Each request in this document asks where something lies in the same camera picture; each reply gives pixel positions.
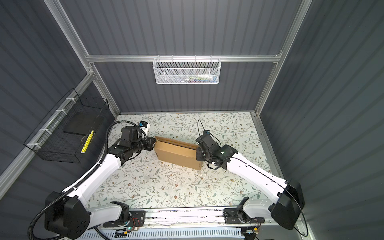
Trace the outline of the brown cardboard box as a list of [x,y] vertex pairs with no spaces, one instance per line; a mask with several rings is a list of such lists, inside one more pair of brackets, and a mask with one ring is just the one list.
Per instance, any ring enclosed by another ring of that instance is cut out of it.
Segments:
[[160,161],[201,170],[202,164],[197,160],[197,145],[163,137],[155,139],[154,150]]

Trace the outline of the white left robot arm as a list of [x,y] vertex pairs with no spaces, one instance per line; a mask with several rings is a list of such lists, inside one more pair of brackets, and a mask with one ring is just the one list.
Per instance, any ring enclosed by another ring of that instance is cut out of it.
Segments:
[[121,137],[110,147],[105,146],[103,156],[79,180],[61,193],[53,192],[46,199],[45,229],[58,234],[58,238],[79,238],[86,230],[107,222],[125,227],[133,224],[129,206],[112,201],[101,207],[89,208],[88,200],[101,184],[127,161],[142,151],[151,151],[156,139],[148,136],[150,124],[144,121],[121,129]]

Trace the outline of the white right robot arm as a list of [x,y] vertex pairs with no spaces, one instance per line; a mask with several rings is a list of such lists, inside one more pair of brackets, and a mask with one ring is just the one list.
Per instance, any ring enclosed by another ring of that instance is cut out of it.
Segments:
[[262,203],[244,197],[234,213],[226,213],[228,217],[242,223],[250,223],[257,218],[271,218],[287,230],[295,228],[305,206],[299,182],[274,176],[253,164],[235,148],[229,145],[220,146],[209,130],[199,134],[196,142],[199,146],[197,156],[207,162],[209,169],[224,169],[236,174],[268,198],[266,203]]

